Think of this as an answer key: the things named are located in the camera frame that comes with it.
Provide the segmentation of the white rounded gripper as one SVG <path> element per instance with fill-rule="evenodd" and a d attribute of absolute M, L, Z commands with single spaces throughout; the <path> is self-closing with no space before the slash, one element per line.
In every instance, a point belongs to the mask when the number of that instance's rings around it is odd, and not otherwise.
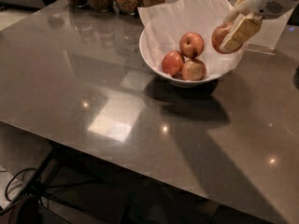
<path fill-rule="evenodd" d="M 260 31 L 263 18 L 279 18 L 298 4 L 299 0 L 237 0 L 223 20 L 224 23 L 233 22 L 233 25 L 224 37 L 220 50 L 224 53 L 236 52 Z"/>

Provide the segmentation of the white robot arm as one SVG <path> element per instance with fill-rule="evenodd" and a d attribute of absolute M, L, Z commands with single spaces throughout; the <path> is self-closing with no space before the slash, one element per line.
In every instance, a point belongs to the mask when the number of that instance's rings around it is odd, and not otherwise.
<path fill-rule="evenodd" d="M 298 3 L 299 0 L 237 0 L 223 21 L 232 26 L 223 38 L 220 50 L 235 52 L 260 31 L 263 20 L 277 19 Z"/>

